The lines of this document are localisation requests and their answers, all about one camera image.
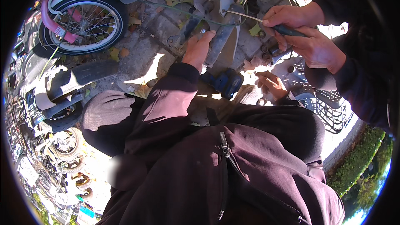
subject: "ground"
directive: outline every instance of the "ground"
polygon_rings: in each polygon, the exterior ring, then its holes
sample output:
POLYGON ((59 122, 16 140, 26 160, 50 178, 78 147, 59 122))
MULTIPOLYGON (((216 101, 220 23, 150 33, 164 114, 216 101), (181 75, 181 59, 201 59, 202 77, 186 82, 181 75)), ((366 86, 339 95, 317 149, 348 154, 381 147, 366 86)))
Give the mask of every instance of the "ground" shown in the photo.
MULTIPOLYGON (((159 4, 166 3, 165 0, 148 1, 159 4)), ((262 18, 267 10, 273 5, 289 5, 291 3, 290 0, 258 0, 258 4, 260 6, 260 13, 258 13, 257 17, 262 18)), ((131 31, 128 31, 125 34, 125 37, 115 44, 115 47, 120 51, 125 48, 129 51, 129 54, 126 56, 120 54, 120 69, 117 74, 98 81, 96 85, 87 86, 87 89, 90 92, 84 99, 84 103, 105 90, 146 94, 149 91, 149 88, 143 84, 146 84, 152 79, 163 77, 167 73, 171 64, 179 62, 181 59, 181 55, 174 52, 167 45, 166 41, 168 37, 176 35, 179 32, 179 24, 187 20, 185 14, 172 9, 163 9, 159 11, 157 6, 136 2, 127 5, 127 7, 130 13, 138 13, 138 19, 141 20, 141 25, 136 26, 136 29, 130 28, 131 31)), ((178 4, 177 7, 183 10, 188 10, 190 5, 188 3, 181 3, 178 4)), ((256 25, 256 23, 257 22, 253 20, 247 20, 246 23, 241 26, 239 42, 234 62, 231 67, 241 71, 245 77, 244 84, 254 84, 257 80, 254 72, 265 71, 267 69, 272 70, 274 74, 279 76, 287 87, 301 84, 296 77, 287 72, 287 67, 289 65, 304 64, 304 60, 301 57, 298 57, 297 54, 292 54, 292 58, 290 58, 290 54, 287 54, 287 56, 282 58, 273 66, 265 66, 264 64, 251 70, 243 70, 244 60, 252 61, 254 57, 261 57, 262 52, 260 47, 262 44, 271 46, 275 42, 275 40, 270 38, 268 35, 263 39, 251 36, 249 29, 256 25)), ((341 27, 330 27, 323 29, 322 31, 327 36, 330 36, 330 38, 333 38, 336 35, 342 34, 346 30, 347 29, 341 27)), ((108 58, 109 51, 105 51, 102 53, 80 56, 78 58, 70 57, 67 58, 66 63, 73 65, 76 62, 108 58)), ((213 95, 207 95, 207 97, 204 95, 197 96, 188 110, 189 114, 192 116, 192 120, 200 125, 207 125, 208 120, 205 115, 206 105, 212 105, 213 108, 217 110, 218 117, 224 116, 224 114, 228 113, 230 108, 230 105, 228 104, 229 101, 220 98, 220 94, 217 94, 216 92, 213 95)), ((271 99, 271 96, 266 95, 265 98, 271 99)), ((332 167, 335 160, 340 157, 341 151, 347 149, 352 141, 352 137, 357 133, 357 128, 360 124, 361 121, 357 121, 357 117, 354 117, 351 123, 338 135, 332 135, 328 132, 326 133, 322 157, 327 169, 332 167)), ((94 197, 92 200, 88 201, 88 203, 92 205, 97 212, 102 213, 110 197, 110 186, 106 182, 105 177, 106 163, 109 157, 88 144, 86 144, 86 147, 87 160, 84 170, 92 179, 95 179, 91 185, 91 188, 94 191, 94 197)))

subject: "shrub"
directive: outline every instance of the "shrub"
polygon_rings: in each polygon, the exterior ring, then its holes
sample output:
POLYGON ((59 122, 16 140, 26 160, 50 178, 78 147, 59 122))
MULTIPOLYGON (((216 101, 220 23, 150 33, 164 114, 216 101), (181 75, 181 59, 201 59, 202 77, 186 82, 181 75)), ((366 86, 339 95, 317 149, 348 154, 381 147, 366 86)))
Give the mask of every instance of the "shrub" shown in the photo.
POLYGON ((383 130, 367 126, 361 135, 360 142, 345 156, 343 165, 326 180, 326 184, 339 193, 340 197, 347 193, 371 163, 384 136, 383 130))

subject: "person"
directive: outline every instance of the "person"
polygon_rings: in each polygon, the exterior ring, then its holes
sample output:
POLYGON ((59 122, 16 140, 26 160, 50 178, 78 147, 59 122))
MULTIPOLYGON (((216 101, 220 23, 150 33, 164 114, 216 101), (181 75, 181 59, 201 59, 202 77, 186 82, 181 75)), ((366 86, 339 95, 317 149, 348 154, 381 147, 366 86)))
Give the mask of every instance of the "person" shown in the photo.
POLYGON ((367 0, 313 0, 303 7, 273 6, 263 25, 281 50, 288 45, 305 59, 305 76, 317 89, 337 90, 353 112, 373 127, 390 131, 393 60, 387 40, 367 0), (313 27, 348 22, 346 34, 328 39, 313 27), (271 29, 284 24, 307 37, 282 36, 271 29))
POLYGON ((275 75, 258 74, 277 106, 239 101, 226 123, 190 125, 215 33, 192 37, 147 99, 105 91, 85 105, 83 137, 114 164, 98 224, 340 224, 343 203, 322 171, 324 126, 275 75))

